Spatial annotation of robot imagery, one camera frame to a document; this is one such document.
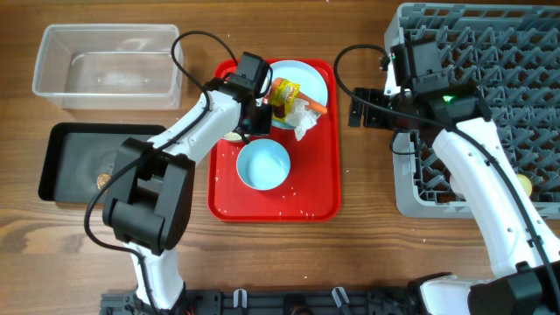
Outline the green bowl with rice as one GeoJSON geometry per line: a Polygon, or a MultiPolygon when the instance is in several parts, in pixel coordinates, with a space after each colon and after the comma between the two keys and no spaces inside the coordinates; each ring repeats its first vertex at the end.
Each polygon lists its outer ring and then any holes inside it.
{"type": "Polygon", "coordinates": [[[223,140],[228,142],[242,142],[242,136],[237,132],[228,132],[222,137],[223,140]]]}

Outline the yellow snack wrapper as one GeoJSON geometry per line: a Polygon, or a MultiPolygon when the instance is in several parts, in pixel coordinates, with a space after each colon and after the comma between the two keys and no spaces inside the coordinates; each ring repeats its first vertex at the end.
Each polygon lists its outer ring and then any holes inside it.
{"type": "Polygon", "coordinates": [[[274,79],[267,101],[273,107],[273,115],[276,120],[282,123],[286,121],[299,92],[299,84],[280,77],[274,79]]]}

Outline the light blue bowl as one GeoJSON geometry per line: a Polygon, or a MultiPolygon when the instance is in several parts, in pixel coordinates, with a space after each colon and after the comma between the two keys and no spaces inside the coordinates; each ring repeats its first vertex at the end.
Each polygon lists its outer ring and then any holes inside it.
{"type": "Polygon", "coordinates": [[[246,186],[268,191],[279,187],[287,179],[291,159],[280,143],[271,139],[256,139],[240,150],[236,170],[246,186]]]}

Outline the white tissue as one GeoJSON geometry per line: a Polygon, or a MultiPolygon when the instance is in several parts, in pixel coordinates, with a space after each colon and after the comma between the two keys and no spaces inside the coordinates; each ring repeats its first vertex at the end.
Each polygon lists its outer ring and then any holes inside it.
{"type": "Polygon", "coordinates": [[[294,134],[301,141],[308,130],[312,129],[318,120],[318,116],[307,108],[308,101],[296,99],[286,116],[286,123],[294,128],[294,134]]]}

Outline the orange carrot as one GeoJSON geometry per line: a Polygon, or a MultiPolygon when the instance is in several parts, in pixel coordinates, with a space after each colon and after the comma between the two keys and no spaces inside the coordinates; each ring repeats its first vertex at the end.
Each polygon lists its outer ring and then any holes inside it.
{"type": "Polygon", "coordinates": [[[297,98],[308,101],[309,104],[307,105],[307,108],[312,110],[312,111],[315,111],[315,112],[317,112],[321,115],[326,115],[328,113],[328,110],[325,106],[318,103],[317,101],[314,101],[311,97],[307,96],[306,94],[302,93],[301,91],[299,92],[297,98]]]}

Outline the yellow plastic cup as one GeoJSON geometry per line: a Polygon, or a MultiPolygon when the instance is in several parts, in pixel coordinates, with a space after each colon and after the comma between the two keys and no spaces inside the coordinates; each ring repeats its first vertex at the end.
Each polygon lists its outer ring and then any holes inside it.
{"type": "Polygon", "coordinates": [[[521,184],[521,187],[523,188],[523,191],[530,197],[533,192],[533,185],[531,180],[527,176],[520,173],[517,173],[516,176],[521,184]]]}

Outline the brown chocolate cookie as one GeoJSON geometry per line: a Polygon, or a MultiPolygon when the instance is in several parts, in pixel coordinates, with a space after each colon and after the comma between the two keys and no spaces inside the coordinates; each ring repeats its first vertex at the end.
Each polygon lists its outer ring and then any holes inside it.
{"type": "Polygon", "coordinates": [[[101,190],[110,180],[111,180],[110,174],[108,173],[100,174],[96,180],[97,188],[101,190]]]}

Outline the pink plastic cup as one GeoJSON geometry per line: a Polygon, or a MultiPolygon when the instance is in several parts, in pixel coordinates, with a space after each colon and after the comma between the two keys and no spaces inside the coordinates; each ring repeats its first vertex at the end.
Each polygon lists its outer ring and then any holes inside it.
{"type": "Polygon", "coordinates": [[[457,178],[453,175],[450,176],[450,187],[458,198],[461,198],[462,200],[465,198],[465,195],[463,194],[463,188],[459,184],[457,178]]]}

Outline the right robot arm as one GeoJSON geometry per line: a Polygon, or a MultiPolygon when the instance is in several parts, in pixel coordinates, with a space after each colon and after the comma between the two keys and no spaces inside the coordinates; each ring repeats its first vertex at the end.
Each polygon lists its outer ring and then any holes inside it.
{"type": "Polygon", "coordinates": [[[437,43],[406,41],[384,51],[381,68],[395,84],[364,106],[385,130],[417,130],[451,174],[479,227],[493,277],[451,273],[413,281],[409,294],[425,314],[556,314],[559,240],[513,170],[485,98],[473,84],[451,85],[437,43]]]}

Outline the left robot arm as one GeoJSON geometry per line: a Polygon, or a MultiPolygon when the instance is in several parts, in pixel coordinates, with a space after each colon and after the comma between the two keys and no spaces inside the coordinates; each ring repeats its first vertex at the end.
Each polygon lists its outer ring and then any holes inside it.
{"type": "Polygon", "coordinates": [[[119,148],[102,188],[102,220],[135,267],[138,285],[125,296],[124,312],[186,311],[175,248],[190,218],[196,166],[229,132],[270,133],[272,110],[262,100],[271,82],[270,64],[245,52],[233,73],[203,85],[198,102],[168,130],[147,141],[129,138],[119,148]]]}

